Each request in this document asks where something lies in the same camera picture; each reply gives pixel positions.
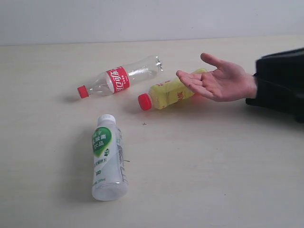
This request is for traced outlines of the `black sleeved forearm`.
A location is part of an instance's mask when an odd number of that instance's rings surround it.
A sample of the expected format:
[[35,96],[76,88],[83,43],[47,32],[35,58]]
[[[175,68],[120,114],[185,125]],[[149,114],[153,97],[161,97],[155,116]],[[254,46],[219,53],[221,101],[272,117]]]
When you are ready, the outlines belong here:
[[256,61],[257,93],[246,104],[291,114],[304,122],[304,49],[263,56]]

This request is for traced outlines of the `person's open bare hand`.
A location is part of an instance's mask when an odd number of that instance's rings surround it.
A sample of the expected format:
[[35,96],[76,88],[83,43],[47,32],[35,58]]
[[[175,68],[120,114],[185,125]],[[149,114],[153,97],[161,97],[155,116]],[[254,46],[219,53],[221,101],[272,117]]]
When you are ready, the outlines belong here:
[[177,71],[176,76],[189,90],[215,102],[256,98],[256,79],[241,66],[207,53],[202,53],[200,58],[217,69],[201,74]]

